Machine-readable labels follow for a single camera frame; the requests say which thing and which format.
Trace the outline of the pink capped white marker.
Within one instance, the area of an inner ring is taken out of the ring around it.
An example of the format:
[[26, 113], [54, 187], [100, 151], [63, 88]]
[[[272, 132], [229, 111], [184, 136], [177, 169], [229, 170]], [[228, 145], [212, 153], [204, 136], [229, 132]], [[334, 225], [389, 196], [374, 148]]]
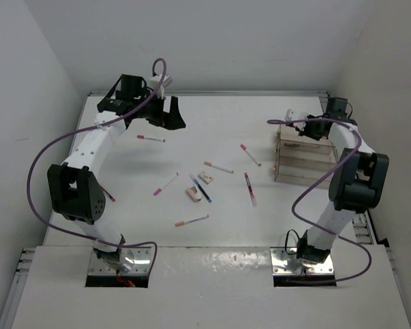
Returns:
[[155, 142], [159, 142], [159, 143], [165, 143], [166, 139], [165, 138], [157, 138], [157, 137], [150, 137], [150, 136], [145, 136], [145, 135], [137, 135], [138, 139], [142, 139], [142, 140], [147, 140], [147, 141], [155, 141]]

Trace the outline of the red gel pen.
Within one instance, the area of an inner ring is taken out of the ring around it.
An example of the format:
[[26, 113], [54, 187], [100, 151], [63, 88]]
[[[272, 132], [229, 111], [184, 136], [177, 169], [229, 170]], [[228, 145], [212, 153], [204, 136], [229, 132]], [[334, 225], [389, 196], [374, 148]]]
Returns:
[[284, 147], [286, 148], [293, 148], [293, 149], [298, 149], [301, 151], [306, 151], [306, 152], [320, 152], [322, 150], [322, 145], [316, 145], [316, 144], [311, 144], [311, 143], [284, 143]]

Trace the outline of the blue gel pen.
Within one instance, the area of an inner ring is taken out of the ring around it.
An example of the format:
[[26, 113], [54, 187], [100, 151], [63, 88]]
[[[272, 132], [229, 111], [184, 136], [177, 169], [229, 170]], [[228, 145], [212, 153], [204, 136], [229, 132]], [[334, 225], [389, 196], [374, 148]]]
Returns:
[[196, 177], [193, 174], [189, 174], [190, 179], [195, 183], [196, 187], [199, 189], [201, 194], [205, 197], [208, 203], [212, 203], [212, 200], [210, 199], [210, 196], [206, 193], [204, 188], [200, 185], [199, 181], [196, 179]]

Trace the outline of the orange capped white marker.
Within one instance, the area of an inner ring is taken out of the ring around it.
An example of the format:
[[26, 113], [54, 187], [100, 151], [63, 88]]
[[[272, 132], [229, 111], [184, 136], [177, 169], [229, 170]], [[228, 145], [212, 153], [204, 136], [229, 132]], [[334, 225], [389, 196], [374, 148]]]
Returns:
[[218, 169], [218, 170], [220, 170], [220, 171], [224, 171], [224, 172], [226, 172], [226, 173], [233, 173], [233, 172], [234, 172], [233, 169], [230, 169], [229, 167], [226, 167], [226, 166], [223, 166], [223, 165], [219, 165], [219, 164], [217, 164], [217, 163], [215, 163], [215, 162], [204, 161], [203, 163], [204, 163], [204, 165], [206, 165], [206, 166], [209, 166], [209, 167]]

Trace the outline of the magenta gel pen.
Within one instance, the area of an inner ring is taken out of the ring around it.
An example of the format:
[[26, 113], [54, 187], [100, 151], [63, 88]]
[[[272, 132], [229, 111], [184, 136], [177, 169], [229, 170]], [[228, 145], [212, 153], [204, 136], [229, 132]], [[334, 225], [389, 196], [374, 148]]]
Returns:
[[244, 173], [244, 177], [245, 177], [245, 181], [246, 181], [247, 188], [248, 188], [248, 191], [249, 191], [249, 196], [250, 196], [250, 199], [251, 199], [252, 206], [256, 207], [257, 206], [256, 197], [253, 193], [253, 188], [252, 188], [252, 185], [251, 185], [251, 181], [249, 179], [249, 176], [248, 176], [247, 172]]

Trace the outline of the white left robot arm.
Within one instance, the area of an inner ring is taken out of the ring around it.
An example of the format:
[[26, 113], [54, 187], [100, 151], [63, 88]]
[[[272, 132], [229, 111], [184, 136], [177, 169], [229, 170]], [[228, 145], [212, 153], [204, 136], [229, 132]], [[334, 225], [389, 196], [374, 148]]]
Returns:
[[109, 150], [134, 119], [146, 119], [166, 130], [184, 129], [178, 99], [170, 99], [164, 111], [164, 89], [172, 82], [170, 75], [142, 77], [122, 75], [97, 104], [95, 128], [62, 164], [53, 164], [47, 172], [53, 210], [72, 221], [88, 236], [93, 236], [97, 258], [119, 270], [126, 264], [121, 247], [125, 238], [103, 218], [106, 198], [97, 180]]

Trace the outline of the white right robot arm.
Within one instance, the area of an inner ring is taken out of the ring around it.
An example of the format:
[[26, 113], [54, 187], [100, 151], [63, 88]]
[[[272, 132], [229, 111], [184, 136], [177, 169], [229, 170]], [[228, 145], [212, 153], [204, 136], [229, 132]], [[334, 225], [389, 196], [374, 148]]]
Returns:
[[288, 120], [300, 136], [330, 140], [338, 157], [330, 169], [329, 202], [319, 220], [299, 238], [296, 257], [305, 263], [324, 263], [336, 237], [357, 214], [379, 204], [389, 166], [389, 157], [375, 152], [362, 139], [357, 123], [347, 114], [348, 100], [328, 99], [321, 116], [288, 111]]

